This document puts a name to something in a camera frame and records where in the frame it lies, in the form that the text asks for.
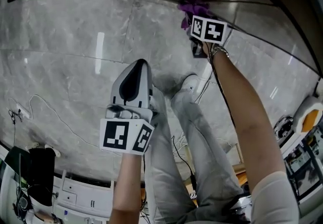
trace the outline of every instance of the purple object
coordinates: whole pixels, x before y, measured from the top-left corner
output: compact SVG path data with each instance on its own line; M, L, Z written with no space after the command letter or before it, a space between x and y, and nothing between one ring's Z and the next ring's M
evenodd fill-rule
M177 8L185 12L185 18L181 25L181 28L185 30L192 24L194 15L215 18L215 15L209 10L209 4L203 3L202 0L180 0Z

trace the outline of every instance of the white sleeve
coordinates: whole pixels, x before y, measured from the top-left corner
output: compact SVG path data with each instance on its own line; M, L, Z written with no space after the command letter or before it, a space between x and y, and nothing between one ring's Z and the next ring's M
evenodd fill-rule
M298 205L285 172L275 172L262 179L253 189L251 197L251 223L298 223Z

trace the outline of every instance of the forearm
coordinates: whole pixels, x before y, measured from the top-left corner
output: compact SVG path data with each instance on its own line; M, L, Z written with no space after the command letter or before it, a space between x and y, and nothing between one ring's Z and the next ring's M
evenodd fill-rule
M141 156L123 154L114 191L113 209L138 212L141 207Z
M252 190L267 175L285 171L282 155L262 102L248 80L223 52L215 54L213 65L235 123Z
M223 52L218 52L213 58L213 65L230 106L236 131L242 132L257 125L272 130L258 94L230 59Z

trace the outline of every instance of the hand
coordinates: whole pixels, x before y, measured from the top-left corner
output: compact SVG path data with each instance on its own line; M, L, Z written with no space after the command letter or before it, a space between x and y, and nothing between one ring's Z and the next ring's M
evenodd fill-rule
M203 44L203 52L206 54L207 58L209 56L209 50L211 50L211 46L212 46L212 43L209 43L209 42L202 42Z

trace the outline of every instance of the leg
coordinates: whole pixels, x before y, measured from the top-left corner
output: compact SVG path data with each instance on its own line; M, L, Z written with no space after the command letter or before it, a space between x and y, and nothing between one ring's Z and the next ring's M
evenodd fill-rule
M211 205L213 211L216 209L219 212L226 203L243 191L225 152L213 137L198 104L193 101L192 92L198 84L197 76L194 76L189 76L184 81L182 89L172 99L172 108L191 149L196 170L199 209Z
M148 208L155 223L174 223L185 217L195 205L174 160L165 100L157 89L154 89L154 100L159 114L151 122L155 130L145 153Z

